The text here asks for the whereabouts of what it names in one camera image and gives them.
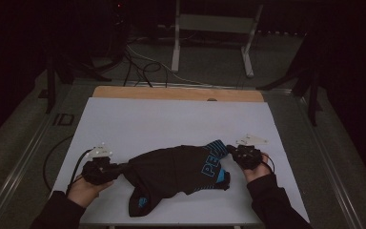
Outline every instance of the garment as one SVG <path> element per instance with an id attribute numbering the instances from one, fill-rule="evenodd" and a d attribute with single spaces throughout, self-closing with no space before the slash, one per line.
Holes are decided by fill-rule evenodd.
<path id="1" fill-rule="evenodd" d="M 30 229 L 77 229 L 85 210 L 67 199 L 63 192 L 54 191 Z"/>
<path id="2" fill-rule="evenodd" d="M 253 199 L 252 208 L 267 229 L 312 228 L 291 206 L 284 188 L 278 188 L 274 174 L 255 179 L 247 188 Z"/>
<path id="3" fill-rule="evenodd" d="M 148 215 L 163 198 L 202 189 L 227 190 L 230 174 L 219 160 L 228 151 L 221 140 L 206 146 L 177 146 L 154 150 L 129 160 L 124 177 L 135 187 L 130 197 L 130 217 Z"/>

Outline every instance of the table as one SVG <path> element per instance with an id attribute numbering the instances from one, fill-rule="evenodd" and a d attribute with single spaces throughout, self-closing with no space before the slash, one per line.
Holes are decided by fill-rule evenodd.
<path id="1" fill-rule="evenodd" d="M 251 48 L 252 41 L 254 40 L 254 34 L 256 32 L 257 23 L 262 10 L 263 5 L 258 5 L 254 18 L 181 14 L 180 0 L 176 0 L 172 71 L 177 73 L 179 69 L 180 30 L 226 31 L 249 34 L 248 42 L 241 48 L 241 54 L 246 76 L 250 78 L 254 77 L 254 71 L 252 69 L 252 63 L 249 57 L 249 50 Z"/>
<path id="2" fill-rule="evenodd" d="M 121 163 L 150 150 L 180 144 L 205 145 L 221 139 L 225 144 L 235 145 L 245 134 L 269 140 L 269 144 L 258 148 L 270 154 L 278 184 L 286 188 L 293 207 L 308 220 L 269 106 L 259 92 L 251 91 L 98 87 L 81 117 L 53 190 L 65 190 L 77 159 L 101 142 L 114 151 L 112 163 Z M 163 199 L 143 218 L 128 216 L 133 187 L 120 176 L 88 208 L 81 223 L 151 226 L 260 223 L 251 209 L 246 181 L 238 166 L 231 156 L 223 158 L 221 165 L 231 173 L 230 189 L 202 190 L 189 196 L 179 193 Z"/>

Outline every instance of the white tabletop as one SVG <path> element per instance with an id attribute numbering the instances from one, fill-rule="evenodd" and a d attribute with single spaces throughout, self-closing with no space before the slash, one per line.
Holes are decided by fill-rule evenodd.
<path id="1" fill-rule="evenodd" d="M 273 159 L 278 185 L 292 206 L 309 221 L 295 178 L 267 103 L 90 98 L 81 117 L 53 190 L 65 191 L 77 159 L 104 142 L 114 152 L 111 163 L 128 162 L 148 151 L 178 145 L 203 146 L 220 139 L 225 144 L 246 134 L 269 140 L 258 145 Z M 87 159 L 83 159 L 78 174 Z M 231 174 L 230 189 L 179 193 L 163 199 L 147 216 L 130 218 L 133 186 L 120 176 L 100 194 L 81 219 L 83 224 L 109 225 L 246 225 L 260 220 L 239 167 L 226 156 L 222 168 Z"/>

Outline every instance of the dark background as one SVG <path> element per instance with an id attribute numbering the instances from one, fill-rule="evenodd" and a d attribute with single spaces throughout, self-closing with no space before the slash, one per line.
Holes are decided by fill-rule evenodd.
<path id="1" fill-rule="evenodd" d="M 186 12 L 253 13 L 234 10 L 234 4 L 241 1 L 230 1 L 231 8 L 223 1 L 203 1 L 207 8 L 198 7 L 198 1 L 182 2 Z M 89 39 L 76 39 L 80 28 L 70 26 L 74 22 L 72 6 L 72 1 L 0 0 L 0 126 L 46 68 L 42 25 L 47 19 L 53 28 L 61 18 L 69 22 L 52 32 L 64 34 L 60 41 L 70 52 L 72 46 L 78 51 L 78 45 L 90 45 L 84 43 Z M 47 14 L 52 13 L 49 8 L 57 9 L 52 18 Z M 173 23 L 173 1 L 134 0 L 129 9 L 132 23 L 148 36 L 157 36 L 157 24 Z M 267 1 L 258 29 L 263 34 L 279 31 L 305 36 L 289 72 L 318 66 L 320 86 L 327 90 L 366 165 L 366 1 Z"/>

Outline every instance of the dark floor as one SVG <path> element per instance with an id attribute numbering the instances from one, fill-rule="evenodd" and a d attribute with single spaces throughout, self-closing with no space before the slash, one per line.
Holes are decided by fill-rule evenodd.
<path id="1" fill-rule="evenodd" d="M 159 71 L 147 73 L 147 77 L 158 87 L 196 85 L 254 90 L 284 75 L 302 42 L 302 38 L 287 35 L 258 35 L 250 54 L 255 77 L 250 79 L 244 73 L 239 51 L 242 40 L 243 36 L 224 42 L 211 36 L 207 39 L 211 44 L 193 40 L 182 45 L 177 75 L 160 66 Z M 166 67 L 172 63 L 170 38 L 157 42 L 141 39 L 131 44 L 128 51 L 141 68 L 151 63 L 138 59 L 142 56 Z M 117 67 L 104 73 L 113 79 L 107 84 L 122 85 L 129 65 L 124 59 Z M 156 70 L 157 66 L 148 68 Z M 35 90 L 0 129 L 0 228 L 27 228 L 39 213 L 49 195 L 42 178 L 47 154 L 52 149 L 53 154 L 47 164 L 47 178 L 52 185 L 71 143 L 67 137 L 74 133 L 95 86 L 104 84 L 81 75 L 73 85 L 58 85 L 57 105 L 51 115 L 47 115 L 47 101 L 37 98 L 45 83 L 43 73 L 37 78 Z M 147 83 L 138 76 L 136 68 L 132 68 L 128 85 L 147 86 Z M 271 107 L 311 224 L 315 229 L 366 228 L 366 169 L 353 143 L 323 89 L 318 95 L 321 108 L 316 113 L 318 125 L 313 127 L 305 115 L 307 105 L 304 100 L 289 94 L 293 85 L 293 81 L 288 82 L 264 92 L 263 96 Z M 69 126 L 53 125 L 57 114 L 74 115 L 75 119 Z"/>

